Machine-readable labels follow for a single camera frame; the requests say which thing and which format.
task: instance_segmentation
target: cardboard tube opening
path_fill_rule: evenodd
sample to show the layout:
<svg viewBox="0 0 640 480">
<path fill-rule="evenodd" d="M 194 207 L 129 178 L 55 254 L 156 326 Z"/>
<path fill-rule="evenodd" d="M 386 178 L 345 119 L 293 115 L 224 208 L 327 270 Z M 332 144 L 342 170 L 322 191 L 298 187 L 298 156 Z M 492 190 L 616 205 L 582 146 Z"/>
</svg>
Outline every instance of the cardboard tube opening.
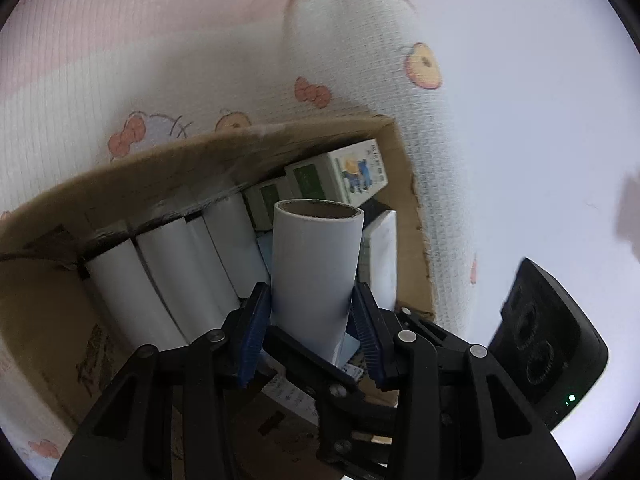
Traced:
<svg viewBox="0 0 640 480">
<path fill-rule="evenodd" d="M 359 215 L 360 209 L 327 200 L 287 200 L 276 204 L 285 213 L 308 218 L 345 219 Z"/>
</svg>

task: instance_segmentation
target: blue cartoon figure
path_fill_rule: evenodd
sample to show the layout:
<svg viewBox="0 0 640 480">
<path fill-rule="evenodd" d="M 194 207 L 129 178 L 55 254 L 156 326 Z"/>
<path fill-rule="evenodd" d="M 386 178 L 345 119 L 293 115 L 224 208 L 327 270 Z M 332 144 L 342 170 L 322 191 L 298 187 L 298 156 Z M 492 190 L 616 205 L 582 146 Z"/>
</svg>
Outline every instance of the blue cartoon figure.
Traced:
<svg viewBox="0 0 640 480">
<path fill-rule="evenodd" d="M 367 159 L 358 161 L 358 169 L 364 180 L 364 189 L 368 190 L 370 186 L 373 186 L 373 180 L 369 174 L 369 167 L 367 166 Z"/>
<path fill-rule="evenodd" d="M 355 159 L 348 158 L 344 161 L 342 176 L 346 178 L 349 183 L 349 191 L 355 193 L 357 188 L 358 192 L 362 193 L 362 188 L 360 187 L 360 171 L 358 162 Z"/>
</svg>

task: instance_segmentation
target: white table surface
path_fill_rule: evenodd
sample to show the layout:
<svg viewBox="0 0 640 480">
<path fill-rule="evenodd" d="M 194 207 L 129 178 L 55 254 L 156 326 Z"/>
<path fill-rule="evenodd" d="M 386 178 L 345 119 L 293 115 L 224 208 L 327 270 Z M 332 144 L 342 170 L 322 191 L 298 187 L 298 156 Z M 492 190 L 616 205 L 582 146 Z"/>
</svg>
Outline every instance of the white table surface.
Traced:
<svg viewBox="0 0 640 480">
<path fill-rule="evenodd" d="M 607 0 L 414 0 L 472 173 L 487 344 L 518 263 L 553 274 L 609 347 L 553 434 L 579 478 L 640 400 L 640 55 Z"/>
</svg>

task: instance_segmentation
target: white paper roll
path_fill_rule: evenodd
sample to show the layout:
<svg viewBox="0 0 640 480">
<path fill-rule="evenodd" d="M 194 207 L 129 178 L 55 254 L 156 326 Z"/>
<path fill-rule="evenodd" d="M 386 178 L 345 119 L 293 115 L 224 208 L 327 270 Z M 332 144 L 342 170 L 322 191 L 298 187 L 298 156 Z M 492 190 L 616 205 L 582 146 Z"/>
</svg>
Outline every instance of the white paper roll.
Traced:
<svg viewBox="0 0 640 480">
<path fill-rule="evenodd" d="M 187 341 L 225 320 L 184 218 L 136 237 L 151 278 Z"/>
<path fill-rule="evenodd" d="M 187 227 L 193 237 L 193 243 L 200 260 L 200 267 L 211 288 L 211 293 L 216 298 L 220 312 L 226 318 L 229 312 L 240 308 L 238 296 L 229 281 L 229 277 L 226 275 L 225 267 L 220 261 L 220 256 L 218 256 L 202 216 L 189 220 Z"/>
<path fill-rule="evenodd" d="M 256 283 L 269 283 L 242 196 L 234 194 L 215 202 L 202 216 L 236 294 L 248 298 Z"/>
<path fill-rule="evenodd" d="M 108 313 L 129 343 L 169 350 L 187 343 L 146 275 L 138 252 L 127 240 L 86 264 Z"/>
<path fill-rule="evenodd" d="M 304 346 L 337 364 L 347 325 L 364 213 L 323 200 L 275 206 L 274 318 Z"/>
</svg>

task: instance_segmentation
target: white and green box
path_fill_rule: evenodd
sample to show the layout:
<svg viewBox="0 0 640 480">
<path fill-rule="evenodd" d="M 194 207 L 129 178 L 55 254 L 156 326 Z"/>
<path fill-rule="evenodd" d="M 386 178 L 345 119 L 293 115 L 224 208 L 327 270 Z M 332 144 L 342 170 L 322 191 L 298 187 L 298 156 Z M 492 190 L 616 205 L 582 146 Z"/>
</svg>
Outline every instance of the white and green box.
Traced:
<svg viewBox="0 0 640 480">
<path fill-rule="evenodd" d="M 359 206 L 386 186 L 375 139 L 363 140 L 285 168 L 293 195 Z"/>
<path fill-rule="evenodd" d="M 293 198 L 286 176 L 251 186 L 244 192 L 256 231 L 273 229 L 273 206 L 280 200 Z"/>
</svg>

